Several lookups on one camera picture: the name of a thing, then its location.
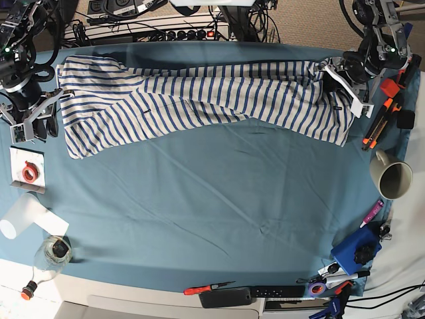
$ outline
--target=glass bottle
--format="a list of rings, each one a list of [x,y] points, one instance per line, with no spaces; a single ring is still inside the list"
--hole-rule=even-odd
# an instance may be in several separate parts
[[[22,298],[30,300],[37,286],[60,274],[71,258],[71,247],[66,240],[57,236],[47,237],[35,253],[33,277],[22,289]]]

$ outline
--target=blue and white striped fabric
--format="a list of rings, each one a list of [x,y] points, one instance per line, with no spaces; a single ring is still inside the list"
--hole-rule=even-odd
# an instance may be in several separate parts
[[[265,62],[184,70],[127,68],[107,57],[58,66],[66,145],[84,158],[118,145],[209,124],[257,118],[343,146],[354,117],[343,93],[323,91],[318,63]]]

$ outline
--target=mug handle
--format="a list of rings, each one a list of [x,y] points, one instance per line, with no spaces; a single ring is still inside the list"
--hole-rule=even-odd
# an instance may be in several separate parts
[[[384,166],[388,166],[390,164],[388,156],[382,150],[377,150],[377,158],[382,162],[382,164],[384,164]]]

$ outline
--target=red screwdriver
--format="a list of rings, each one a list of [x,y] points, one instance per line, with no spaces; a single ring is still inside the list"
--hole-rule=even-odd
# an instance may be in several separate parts
[[[233,282],[234,281],[228,281],[228,282],[222,282],[220,284],[210,284],[204,287],[188,288],[188,289],[185,289],[185,291],[183,291],[183,294],[185,294],[186,296],[192,296],[193,294],[200,294],[204,291],[211,291],[214,289],[218,289],[220,287],[227,286],[228,284],[232,284]]]

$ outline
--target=teal cloth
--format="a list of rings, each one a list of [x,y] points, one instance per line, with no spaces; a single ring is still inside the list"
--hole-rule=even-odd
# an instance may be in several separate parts
[[[185,68],[254,61],[323,60],[339,51],[288,45],[137,43],[60,51],[104,55],[128,67]],[[39,62],[50,53],[39,54]],[[406,108],[414,109],[419,76]],[[52,90],[54,82],[43,85]],[[375,112],[384,102],[379,92]],[[250,119],[108,149],[83,160],[66,151],[63,127],[44,152],[43,205],[69,222],[72,276],[182,292],[192,286],[295,284],[330,263],[379,198],[362,152],[371,121],[355,120],[346,145],[320,142]],[[392,127],[382,148],[403,158],[408,131]],[[11,183],[9,128],[0,123],[0,216],[23,191]],[[390,203],[377,216],[382,219]],[[31,265],[43,239],[36,225],[0,236],[0,258]],[[361,281],[361,294],[365,281]]]

